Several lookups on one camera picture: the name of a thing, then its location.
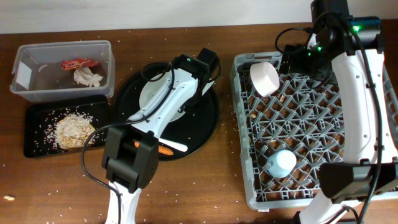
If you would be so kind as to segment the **pink bowl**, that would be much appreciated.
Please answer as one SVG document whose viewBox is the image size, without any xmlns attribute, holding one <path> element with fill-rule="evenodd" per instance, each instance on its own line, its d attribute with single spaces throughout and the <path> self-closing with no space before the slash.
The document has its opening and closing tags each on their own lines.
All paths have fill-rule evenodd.
<svg viewBox="0 0 398 224">
<path fill-rule="evenodd" d="M 252 64 L 249 72 L 252 84 L 261 96 L 269 96 L 279 89 L 279 75 L 271 63 Z"/>
</svg>

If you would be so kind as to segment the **rice and peanut pile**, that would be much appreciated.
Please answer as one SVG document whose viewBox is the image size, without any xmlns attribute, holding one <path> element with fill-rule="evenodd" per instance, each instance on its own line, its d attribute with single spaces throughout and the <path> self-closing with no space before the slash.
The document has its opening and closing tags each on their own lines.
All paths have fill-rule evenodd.
<svg viewBox="0 0 398 224">
<path fill-rule="evenodd" d="M 68 114 L 45 130 L 44 141 L 50 143 L 54 149 L 81 148 L 89 135 L 96 130 L 92 121 L 93 117 L 87 114 Z"/>
</svg>

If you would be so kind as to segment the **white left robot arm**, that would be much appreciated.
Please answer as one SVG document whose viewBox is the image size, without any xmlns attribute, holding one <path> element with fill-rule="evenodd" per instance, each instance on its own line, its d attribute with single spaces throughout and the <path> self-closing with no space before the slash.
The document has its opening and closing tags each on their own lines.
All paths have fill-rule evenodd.
<svg viewBox="0 0 398 224">
<path fill-rule="evenodd" d="M 220 113 L 213 88 L 220 73 L 217 54 L 205 48 L 196 57 L 150 63 L 128 80 L 116 101 L 116 111 L 127 114 L 98 129 L 106 135 L 107 223 L 134 223 L 159 162 L 189 156 L 209 140 Z"/>
</svg>

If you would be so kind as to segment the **white tissue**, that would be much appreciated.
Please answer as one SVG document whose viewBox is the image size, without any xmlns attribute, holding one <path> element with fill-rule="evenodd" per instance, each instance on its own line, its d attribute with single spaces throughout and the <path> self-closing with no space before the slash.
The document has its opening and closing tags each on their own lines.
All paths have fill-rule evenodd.
<svg viewBox="0 0 398 224">
<path fill-rule="evenodd" d="M 103 77 L 97 73 L 93 73 L 89 67 L 80 67 L 74 71 L 74 80 L 77 84 L 88 87 L 99 87 Z"/>
</svg>

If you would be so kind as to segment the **grey round plate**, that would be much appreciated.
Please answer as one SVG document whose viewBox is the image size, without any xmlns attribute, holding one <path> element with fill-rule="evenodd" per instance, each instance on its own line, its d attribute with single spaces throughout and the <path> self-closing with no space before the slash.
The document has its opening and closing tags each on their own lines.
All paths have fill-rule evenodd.
<svg viewBox="0 0 398 224">
<path fill-rule="evenodd" d="M 172 84 L 173 90 L 168 95 L 164 104 L 150 117 L 147 123 L 164 120 L 163 115 L 167 113 L 169 123 L 180 119 L 185 112 L 180 110 L 197 91 L 198 80 L 185 70 L 174 70 L 175 76 L 172 82 L 172 72 L 166 72 L 165 75 L 156 82 L 147 82 L 139 95 L 139 115 L 149 115 L 153 112 L 159 103 L 165 98 Z"/>
</svg>

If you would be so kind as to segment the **red snack wrapper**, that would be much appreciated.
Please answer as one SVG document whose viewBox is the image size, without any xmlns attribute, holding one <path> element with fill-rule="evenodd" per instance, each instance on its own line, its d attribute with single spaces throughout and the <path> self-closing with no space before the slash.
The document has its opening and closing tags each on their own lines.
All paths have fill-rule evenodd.
<svg viewBox="0 0 398 224">
<path fill-rule="evenodd" d="M 74 60 L 64 60 L 62 62 L 61 68 L 63 70 L 73 70 L 81 67 L 95 67 L 99 64 L 100 63 L 96 60 L 91 60 L 88 58 L 77 58 Z"/>
</svg>

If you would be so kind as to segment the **light blue plastic cup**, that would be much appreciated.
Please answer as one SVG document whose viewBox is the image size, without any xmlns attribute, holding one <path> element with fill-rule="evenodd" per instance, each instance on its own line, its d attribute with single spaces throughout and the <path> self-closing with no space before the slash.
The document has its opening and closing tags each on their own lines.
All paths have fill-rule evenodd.
<svg viewBox="0 0 398 224">
<path fill-rule="evenodd" d="M 281 150 L 268 158 L 268 172 L 276 178 L 287 177 L 297 163 L 296 156 L 289 150 Z"/>
</svg>

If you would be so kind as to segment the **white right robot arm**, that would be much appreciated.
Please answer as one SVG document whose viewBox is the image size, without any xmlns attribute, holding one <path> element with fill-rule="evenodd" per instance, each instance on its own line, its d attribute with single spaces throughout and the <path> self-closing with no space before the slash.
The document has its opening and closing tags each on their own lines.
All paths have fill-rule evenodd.
<svg viewBox="0 0 398 224">
<path fill-rule="evenodd" d="M 329 69 L 340 91 L 345 129 L 341 162 L 324 163 L 320 190 L 294 223 L 337 223 L 360 205 L 361 223 L 371 199 L 397 185 L 397 148 L 384 92 L 384 34 L 378 17 L 354 17 L 346 1 L 315 0 L 303 45 L 287 46 L 289 71 L 310 76 Z"/>
</svg>

